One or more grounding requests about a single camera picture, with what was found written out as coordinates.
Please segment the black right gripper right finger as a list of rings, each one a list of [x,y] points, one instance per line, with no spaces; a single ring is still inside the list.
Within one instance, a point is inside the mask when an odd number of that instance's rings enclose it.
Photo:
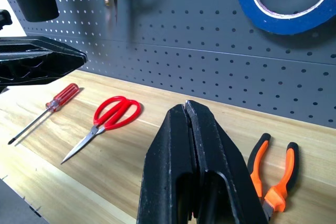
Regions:
[[[238,147],[207,106],[188,100],[185,108],[200,173],[197,224],[267,224]]]

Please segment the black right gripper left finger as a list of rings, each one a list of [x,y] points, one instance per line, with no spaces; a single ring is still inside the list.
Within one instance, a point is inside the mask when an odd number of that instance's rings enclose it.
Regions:
[[[194,123],[199,104],[170,108],[144,160],[136,224],[188,224],[199,217]]]

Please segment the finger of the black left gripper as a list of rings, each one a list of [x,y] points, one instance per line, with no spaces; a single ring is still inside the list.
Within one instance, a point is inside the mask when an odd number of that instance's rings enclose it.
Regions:
[[[80,50],[43,36],[0,39],[0,87],[49,84],[87,62]]]

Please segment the orange and black pliers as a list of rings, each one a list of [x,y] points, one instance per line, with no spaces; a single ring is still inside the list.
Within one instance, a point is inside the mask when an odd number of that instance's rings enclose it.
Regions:
[[[259,199],[263,199],[262,208],[267,220],[270,220],[273,213],[283,212],[286,208],[286,198],[294,188],[299,175],[300,155],[299,146],[295,142],[290,142],[286,149],[285,172],[278,184],[270,187],[263,196],[263,185],[259,176],[261,160],[269,146],[271,135],[264,133],[252,149],[247,169],[253,182],[255,191]]]

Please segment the red handled scissors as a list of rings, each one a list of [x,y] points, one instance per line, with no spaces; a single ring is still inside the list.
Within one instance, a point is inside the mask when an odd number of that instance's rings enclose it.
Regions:
[[[121,121],[121,118],[132,106],[135,106],[135,111]],[[61,164],[80,152],[97,135],[130,124],[140,116],[141,112],[142,105],[136,100],[127,99],[123,96],[115,96],[105,100],[95,111],[90,132],[70,150]]]

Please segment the grey pegboard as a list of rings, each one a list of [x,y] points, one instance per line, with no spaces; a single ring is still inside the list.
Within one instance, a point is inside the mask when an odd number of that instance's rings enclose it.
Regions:
[[[296,35],[259,29],[239,0],[56,0],[27,35],[87,54],[83,70],[336,129],[336,17]]]

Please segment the blue tape roll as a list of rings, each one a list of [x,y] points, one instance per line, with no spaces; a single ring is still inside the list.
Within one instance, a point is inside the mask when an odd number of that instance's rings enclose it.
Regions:
[[[260,0],[239,0],[245,15],[259,29],[294,35],[316,28],[336,16],[336,0],[319,0],[296,14],[279,14],[266,8]]]

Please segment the red handled screwdriver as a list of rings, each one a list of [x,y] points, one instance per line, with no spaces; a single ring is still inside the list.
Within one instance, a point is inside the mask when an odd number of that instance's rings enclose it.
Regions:
[[[60,110],[67,102],[69,102],[75,95],[80,92],[80,88],[77,84],[71,83],[60,91],[50,102],[45,105],[45,110],[38,117],[32,120],[26,125],[19,133],[17,133],[7,144],[13,144],[18,138],[20,138],[28,129],[30,129],[37,121],[39,121],[47,113],[54,113]]]

